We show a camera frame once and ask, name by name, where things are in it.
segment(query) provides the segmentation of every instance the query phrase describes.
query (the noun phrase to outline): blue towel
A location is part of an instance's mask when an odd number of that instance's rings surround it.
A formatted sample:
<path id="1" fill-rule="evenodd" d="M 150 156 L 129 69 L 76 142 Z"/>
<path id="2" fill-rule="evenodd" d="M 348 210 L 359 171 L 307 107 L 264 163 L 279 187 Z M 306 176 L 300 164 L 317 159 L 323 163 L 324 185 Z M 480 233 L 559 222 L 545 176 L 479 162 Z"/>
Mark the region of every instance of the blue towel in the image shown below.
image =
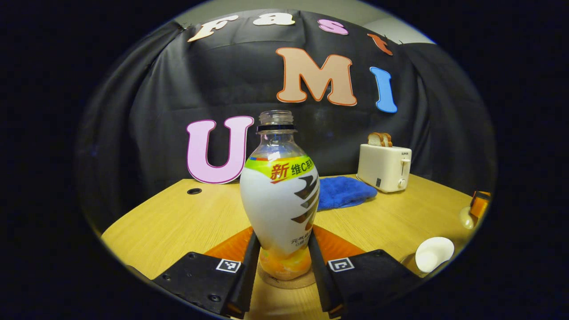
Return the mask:
<path id="1" fill-rule="evenodd" d="M 362 181 L 348 177 L 320 179 L 318 211 L 347 208 L 362 204 L 377 195 L 377 190 Z"/>

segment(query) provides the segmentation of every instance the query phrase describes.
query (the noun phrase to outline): bottle label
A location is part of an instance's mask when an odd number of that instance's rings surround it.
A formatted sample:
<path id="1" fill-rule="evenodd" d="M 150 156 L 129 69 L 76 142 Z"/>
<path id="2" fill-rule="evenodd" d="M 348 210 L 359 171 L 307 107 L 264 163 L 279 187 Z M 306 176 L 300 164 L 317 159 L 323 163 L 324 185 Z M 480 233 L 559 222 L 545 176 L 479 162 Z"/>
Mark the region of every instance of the bottle label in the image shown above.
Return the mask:
<path id="1" fill-rule="evenodd" d="M 314 163 L 307 155 L 275 160 L 250 157 L 247 162 L 245 162 L 245 167 L 259 171 L 271 179 L 271 183 L 279 183 L 309 172 L 314 167 Z"/>

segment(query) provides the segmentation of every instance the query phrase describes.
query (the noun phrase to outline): table surface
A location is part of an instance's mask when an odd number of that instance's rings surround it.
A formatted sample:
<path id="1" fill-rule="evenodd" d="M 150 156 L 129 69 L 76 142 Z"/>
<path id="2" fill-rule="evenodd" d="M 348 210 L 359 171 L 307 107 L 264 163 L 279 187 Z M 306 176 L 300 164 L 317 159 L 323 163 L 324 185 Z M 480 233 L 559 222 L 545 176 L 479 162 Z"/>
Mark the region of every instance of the table surface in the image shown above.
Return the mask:
<path id="1" fill-rule="evenodd" d="M 197 187 L 201 193 L 187 194 Z M 452 240 L 456 256 L 475 230 L 464 228 L 459 220 L 459 211 L 471 200 L 472 196 L 410 175 L 404 191 L 378 192 L 359 206 L 319 211 L 314 222 L 365 251 L 383 249 L 398 261 L 437 236 Z M 183 179 L 117 220 L 102 240 L 124 264 L 154 279 L 187 252 L 204 253 L 249 226 L 238 183 Z M 329 317 L 321 310 L 316 284 L 278 289 L 257 276 L 245 319 Z"/>

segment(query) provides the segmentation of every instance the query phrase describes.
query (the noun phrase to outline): toaster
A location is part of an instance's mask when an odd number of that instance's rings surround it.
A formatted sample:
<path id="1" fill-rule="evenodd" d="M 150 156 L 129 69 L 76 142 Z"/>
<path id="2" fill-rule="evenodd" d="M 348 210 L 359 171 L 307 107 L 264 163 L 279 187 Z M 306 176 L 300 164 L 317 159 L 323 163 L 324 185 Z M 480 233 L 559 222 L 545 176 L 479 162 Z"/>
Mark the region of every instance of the toaster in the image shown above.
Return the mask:
<path id="1" fill-rule="evenodd" d="M 356 177 L 382 192 L 407 188 L 411 168 L 411 149 L 404 147 L 360 145 Z"/>

